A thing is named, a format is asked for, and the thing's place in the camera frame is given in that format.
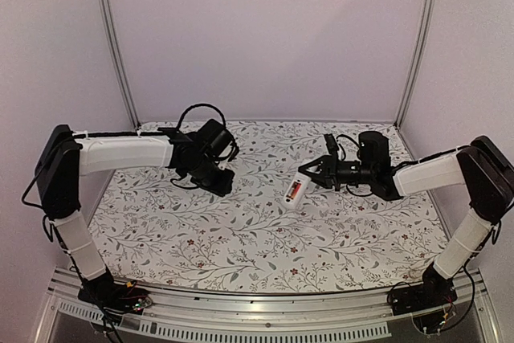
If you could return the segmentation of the red battery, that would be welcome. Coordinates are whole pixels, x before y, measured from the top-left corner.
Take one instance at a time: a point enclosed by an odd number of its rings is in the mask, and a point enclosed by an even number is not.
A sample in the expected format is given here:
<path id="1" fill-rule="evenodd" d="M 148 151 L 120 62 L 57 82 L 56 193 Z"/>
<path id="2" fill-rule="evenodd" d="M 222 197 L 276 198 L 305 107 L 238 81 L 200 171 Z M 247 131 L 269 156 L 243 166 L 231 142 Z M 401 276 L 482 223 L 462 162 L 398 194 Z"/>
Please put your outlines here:
<path id="1" fill-rule="evenodd" d="M 301 196 L 304 192 L 304 183 L 303 182 L 299 182 L 301 184 L 301 187 L 299 188 L 299 190 L 297 191 L 297 195 L 295 196 L 294 199 L 292 200 L 295 200 L 297 199 L 299 196 Z"/>

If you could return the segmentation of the white remote control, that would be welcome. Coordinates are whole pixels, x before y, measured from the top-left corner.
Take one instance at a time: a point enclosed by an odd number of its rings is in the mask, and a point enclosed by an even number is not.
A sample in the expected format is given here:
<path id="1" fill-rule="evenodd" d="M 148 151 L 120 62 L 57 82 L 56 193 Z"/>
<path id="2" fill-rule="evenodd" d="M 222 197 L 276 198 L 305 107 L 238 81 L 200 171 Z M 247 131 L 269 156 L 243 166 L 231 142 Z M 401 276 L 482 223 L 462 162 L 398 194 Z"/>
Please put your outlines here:
<path id="1" fill-rule="evenodd" d="M 288 210 L 295 210 L 300 204 L 311 180 L 305 174 L 297 172 L 285 190 L 281 201 L 282 206 Z"/>

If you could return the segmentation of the gold black battery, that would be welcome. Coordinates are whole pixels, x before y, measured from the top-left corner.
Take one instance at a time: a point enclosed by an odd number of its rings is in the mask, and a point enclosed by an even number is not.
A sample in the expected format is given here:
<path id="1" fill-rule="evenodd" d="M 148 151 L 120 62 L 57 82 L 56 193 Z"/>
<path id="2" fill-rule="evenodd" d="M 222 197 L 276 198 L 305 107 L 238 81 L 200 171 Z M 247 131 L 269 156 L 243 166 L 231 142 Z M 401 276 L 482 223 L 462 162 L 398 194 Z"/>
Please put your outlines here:
<path id="1" fill-rule="evenodd" d="M 289 200 L 292 200 L 297 195 L 297 191 L 301 187 L 301 184 L 299 182 L 293 182 L 291 186 L 289 187 L 288 193 L 286 195 L 286 198 Z"/>

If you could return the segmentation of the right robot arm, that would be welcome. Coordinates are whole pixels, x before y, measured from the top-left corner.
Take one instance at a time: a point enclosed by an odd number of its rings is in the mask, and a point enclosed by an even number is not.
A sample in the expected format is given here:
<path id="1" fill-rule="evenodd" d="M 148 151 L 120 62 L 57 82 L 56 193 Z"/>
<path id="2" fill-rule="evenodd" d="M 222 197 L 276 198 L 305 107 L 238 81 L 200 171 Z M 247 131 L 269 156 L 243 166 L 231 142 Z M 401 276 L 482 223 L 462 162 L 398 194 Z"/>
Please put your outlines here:
<path id="1" fill-rule="evenodd" d="M 421 307 L 431 308 L 446 295 L 446 284 L 479 254 L 488 237 L 496 236 L 501 219 L 513 207 L 513 166 L 486 136 L 398 165 L 391 164 L 388 138 L 377 131 L 359 134 L 355 161 L 346 160 L 332 134 L 324 139 L 327 154 L 299 166 L 286 189 L 287 208 L 297 207 L 311 182 L 333 190 L 367 185 L 372 195 L 387 202 L 440 187 L 466 186 L 469 211 L 443 252 L 423 272 L 423 284 L 415 291 Z"/>

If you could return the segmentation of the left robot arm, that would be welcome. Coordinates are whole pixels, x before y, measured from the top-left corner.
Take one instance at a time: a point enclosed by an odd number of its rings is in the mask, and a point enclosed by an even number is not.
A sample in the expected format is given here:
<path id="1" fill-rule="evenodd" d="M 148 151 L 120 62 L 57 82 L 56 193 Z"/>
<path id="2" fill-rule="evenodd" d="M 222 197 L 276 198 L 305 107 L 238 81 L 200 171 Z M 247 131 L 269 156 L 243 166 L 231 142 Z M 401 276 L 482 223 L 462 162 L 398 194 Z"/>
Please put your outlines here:
<path id="1" fill-rule="evenodd" d="M 43 212 L 55 227 L 63 249 L 89 281 L 89 294 L 103 306 L 119 300 L 119 288 L 105 276 L 103 261 L 81 213 L 80 177 L 109 170 L 141 167 L 173 169 L 219 197 L 231 192 L 234 172 L 220 167 L 239 152 L 225 125 L 208 120 L 198 131 L 176 128 L 156 132 L 74 133 L 56 126 L 35 169 Z"/>

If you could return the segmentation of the floral patterned table mat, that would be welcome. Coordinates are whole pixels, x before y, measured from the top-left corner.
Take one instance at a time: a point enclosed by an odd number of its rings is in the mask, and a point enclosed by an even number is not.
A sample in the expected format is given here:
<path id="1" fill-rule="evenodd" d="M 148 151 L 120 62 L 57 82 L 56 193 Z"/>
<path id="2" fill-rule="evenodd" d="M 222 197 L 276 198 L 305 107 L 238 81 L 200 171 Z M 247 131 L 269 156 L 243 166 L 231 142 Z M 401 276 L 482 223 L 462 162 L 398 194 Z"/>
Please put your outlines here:
<path id="1" fill-rule="evenodd" d="M 228 292 L 332 292 L 419 280 L 447 245 L 425 193 L 395 202 L 365 187 L 310 185 L 281 204 L 297 167 L 340 138 L 354 159 L 367 124 L 232 121 L 240 152 L 220 198 L 172 184 L 167 169 L 114 173 L 89 224 L 113 275 Z"/>

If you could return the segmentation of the front aluminium rail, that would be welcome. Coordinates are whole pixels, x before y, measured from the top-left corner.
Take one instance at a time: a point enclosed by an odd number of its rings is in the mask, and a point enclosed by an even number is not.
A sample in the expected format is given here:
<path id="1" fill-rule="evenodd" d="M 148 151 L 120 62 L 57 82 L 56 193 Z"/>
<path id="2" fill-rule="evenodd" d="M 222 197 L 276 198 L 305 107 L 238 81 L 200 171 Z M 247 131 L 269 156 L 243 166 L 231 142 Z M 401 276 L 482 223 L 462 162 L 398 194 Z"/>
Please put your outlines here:
<path id="1" fill-rule="evenodd" d="M 388 288 L 305 294 L 212 292 L 150 284 L 153 304 L 104 325 L 101 312 L 79 300 L 80 281 L 54 271 L 36 326 L 37 342 L 501 342 L 479 271 L 455 277 L 457 300 L 440 333 L 421 323 L 437 308 L 396 315 Z"/>

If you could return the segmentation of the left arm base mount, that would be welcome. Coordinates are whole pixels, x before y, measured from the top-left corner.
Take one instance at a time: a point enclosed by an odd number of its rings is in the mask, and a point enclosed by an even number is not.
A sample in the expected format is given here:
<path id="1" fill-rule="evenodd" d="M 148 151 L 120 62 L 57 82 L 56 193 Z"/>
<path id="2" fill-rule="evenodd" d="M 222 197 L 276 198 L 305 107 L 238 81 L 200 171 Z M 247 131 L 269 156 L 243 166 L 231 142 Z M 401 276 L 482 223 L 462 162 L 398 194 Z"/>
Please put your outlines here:
<path id="1" fill-rule="evenodd" d="M 78 299 L 117 314 L 142 314 L 153 305 L 149 292 L 140 288 L 136 280 L 118 284 L 107 276 L 85 280 Z"/>

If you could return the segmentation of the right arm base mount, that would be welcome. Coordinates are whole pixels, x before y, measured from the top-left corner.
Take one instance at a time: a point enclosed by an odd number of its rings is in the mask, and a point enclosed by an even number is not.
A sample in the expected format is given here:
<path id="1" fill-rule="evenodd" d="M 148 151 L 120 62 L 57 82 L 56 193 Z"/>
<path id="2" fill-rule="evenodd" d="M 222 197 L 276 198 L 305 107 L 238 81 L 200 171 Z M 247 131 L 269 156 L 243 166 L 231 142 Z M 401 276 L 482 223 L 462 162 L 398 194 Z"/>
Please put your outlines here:
<path id="1" fill-rule="evenodd" d="M 423 276 L 420 283 L 400 282 L 386 295 L 395 316 L 436 308 L 457 300 L 453 279 L 439 274 Z"/>

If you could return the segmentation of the right aluminium frame post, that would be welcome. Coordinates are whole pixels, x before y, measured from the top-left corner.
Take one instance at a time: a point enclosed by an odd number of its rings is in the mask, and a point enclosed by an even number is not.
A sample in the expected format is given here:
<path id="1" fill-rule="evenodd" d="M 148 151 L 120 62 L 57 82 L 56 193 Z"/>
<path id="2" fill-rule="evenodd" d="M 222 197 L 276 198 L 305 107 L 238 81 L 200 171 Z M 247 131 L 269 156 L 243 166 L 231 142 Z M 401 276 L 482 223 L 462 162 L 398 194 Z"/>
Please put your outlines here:
<path id="1" fill-rule="evenodd" d="M 426 49 L 426 43 L 430 32 L 430 23 L 433 15 L 434 4 L 436 0 L 423 0 L 422 13 L 418 26 L 418 33 L 415 39 L 414 51 L 407 72 L 406 83 L 400 105 L 396 114 L 394 125 L 398 130 L 406 122 L 406 117 L 412 101 L 414 88 L 417 82 L 418 74 L 422 66 L 422 59 Z"/>

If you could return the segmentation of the aluminium frame post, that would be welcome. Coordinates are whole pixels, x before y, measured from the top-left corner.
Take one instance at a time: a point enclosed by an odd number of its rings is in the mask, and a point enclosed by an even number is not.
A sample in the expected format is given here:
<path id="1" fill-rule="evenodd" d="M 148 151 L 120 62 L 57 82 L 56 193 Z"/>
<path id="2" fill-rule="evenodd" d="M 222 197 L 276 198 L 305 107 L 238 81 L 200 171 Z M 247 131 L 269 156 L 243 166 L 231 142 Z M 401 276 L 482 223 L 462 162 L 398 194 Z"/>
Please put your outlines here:
<path id="1" fill-rule="evenodd" d="M 415 39 L 414 51 L 407 72 L 406 83 L 400 105 L 396 114 L 394 125 L 398 130 L 406 122 L 406 117 L 412 101 L 414 88 L 417 82 L 418 74 L 422 66 L 422 59 L 426 49 L 426 43 L 430 32 L 430 23 L 433 15 L 434 4 L 436 0 L 423 0 L 422 13 L 418 26 L 418 33 Z"/>
<path id="2" fill-rule="evenodd" d="M 129 87 L 129 79 L 125 70 L 124 60 L 120 49 L 119 39 L 116 33 L 116 26 L 110 0 L 98 0 L 100 16 L 104 24 L 104 31 L 107 39 L 108 49 L 112 58 L 112 65 L 116 81 L 120 89 L 121 98 L 128 115 L 129 122 L 135 129 L 141 126 L 137 108 Z"/>

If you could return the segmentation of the left aluminium frame post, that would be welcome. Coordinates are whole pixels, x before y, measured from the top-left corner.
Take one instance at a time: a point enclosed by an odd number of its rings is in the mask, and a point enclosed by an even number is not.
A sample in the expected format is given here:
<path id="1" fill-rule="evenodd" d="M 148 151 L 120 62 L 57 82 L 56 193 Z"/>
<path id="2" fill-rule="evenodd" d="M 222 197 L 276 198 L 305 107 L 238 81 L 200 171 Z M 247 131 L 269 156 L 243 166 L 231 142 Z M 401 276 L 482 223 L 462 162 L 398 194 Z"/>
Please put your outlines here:
<path id="1" fill-rule="evenodd" d="M 124 60 L 120 49 L 119 39 L 116 33 L 116 26 L 110 0 L 98 0 L 100 16 L 104 24 L 104 31 L 107 39 L 108 49 L 112 58 L 112 65 L 116 81 L 120 89 L 121 98 L 128 115 L 129 122 L 135 129 L 141 126 L 137 108 L 129 87 L 129 79 L 125 70 Z"/>

